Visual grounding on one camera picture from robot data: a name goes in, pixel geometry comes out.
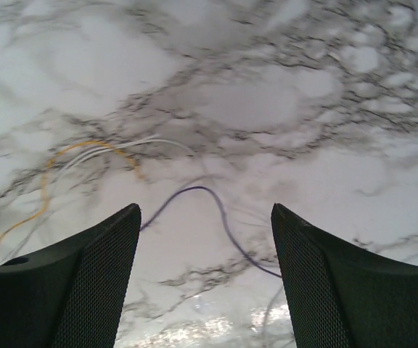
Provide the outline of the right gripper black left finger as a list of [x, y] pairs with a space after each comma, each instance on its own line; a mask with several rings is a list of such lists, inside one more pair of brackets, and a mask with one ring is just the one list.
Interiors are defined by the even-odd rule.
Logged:
[[0, 265], [0, 348], [113, 347], [141, 219], [130, 204]]

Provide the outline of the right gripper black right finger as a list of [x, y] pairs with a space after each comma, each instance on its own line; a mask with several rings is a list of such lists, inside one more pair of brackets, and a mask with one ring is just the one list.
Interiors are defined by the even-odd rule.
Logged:
[[339, 239], [281, 204], [271, 226], [298, 347], [418, 347], [418, 266]]

